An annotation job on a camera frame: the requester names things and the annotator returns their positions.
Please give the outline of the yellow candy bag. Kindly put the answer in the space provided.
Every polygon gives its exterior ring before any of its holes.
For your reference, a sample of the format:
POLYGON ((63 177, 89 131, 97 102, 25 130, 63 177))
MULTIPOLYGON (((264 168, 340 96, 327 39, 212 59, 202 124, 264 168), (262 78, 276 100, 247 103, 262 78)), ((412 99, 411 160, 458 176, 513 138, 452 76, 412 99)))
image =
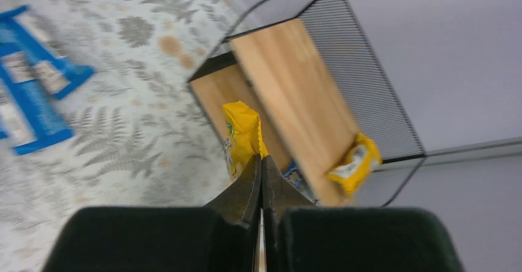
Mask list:
POLYGON ((358 133, 354 145, 349 149, 341 165, 332 169, 327 177, 338 183, 345 196, 351 199, 381 163, 382 157, 374 141, 358 133))

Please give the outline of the yellow m&m bag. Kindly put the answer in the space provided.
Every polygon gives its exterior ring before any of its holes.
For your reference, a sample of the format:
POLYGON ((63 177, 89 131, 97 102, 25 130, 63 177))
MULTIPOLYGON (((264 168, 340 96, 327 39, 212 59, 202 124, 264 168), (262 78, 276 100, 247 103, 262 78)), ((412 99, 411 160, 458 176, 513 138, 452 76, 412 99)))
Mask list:
POLYGON ((228 134, 223 143, 225 162, 231 181, 242 174, 250 158, 255 155, 268 156, 263 141, 262 123, 256 110, 242 101, 222 106, 228 134))

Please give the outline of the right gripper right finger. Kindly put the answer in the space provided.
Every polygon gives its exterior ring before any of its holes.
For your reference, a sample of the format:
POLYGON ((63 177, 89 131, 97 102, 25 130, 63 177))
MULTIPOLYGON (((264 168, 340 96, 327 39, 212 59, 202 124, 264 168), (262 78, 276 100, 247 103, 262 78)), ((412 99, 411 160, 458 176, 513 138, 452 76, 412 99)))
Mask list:
POLYGON ((415 207, 319 207, 262 159, 268 271, 462 271, 451 236, 415 207))

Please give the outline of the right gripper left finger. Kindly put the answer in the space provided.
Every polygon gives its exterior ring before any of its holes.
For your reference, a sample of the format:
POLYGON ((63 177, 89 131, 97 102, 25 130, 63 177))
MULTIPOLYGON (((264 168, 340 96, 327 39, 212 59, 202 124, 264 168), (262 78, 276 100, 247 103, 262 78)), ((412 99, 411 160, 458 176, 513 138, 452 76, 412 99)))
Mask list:
POLYGON ((262 158, 199 207, 86 207, 61 230, 44 271, 256 271, 262 158))

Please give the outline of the blue m&m candy bag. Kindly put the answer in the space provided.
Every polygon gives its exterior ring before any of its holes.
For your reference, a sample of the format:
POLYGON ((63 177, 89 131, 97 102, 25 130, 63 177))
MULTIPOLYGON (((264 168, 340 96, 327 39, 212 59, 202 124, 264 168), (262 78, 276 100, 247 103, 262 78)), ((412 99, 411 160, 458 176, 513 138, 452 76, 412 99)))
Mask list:
POLYGON ((308 200, 310 200, 313 204, 318 205, 319 201, 316 196, 313 194, 311 188, 306 182, 304 176, 301 174, 301 171, 297 165, 297 163, 292 160, 288 166, 288 168, 283 172, 283 177, 303 196, 305 196, 308 200))

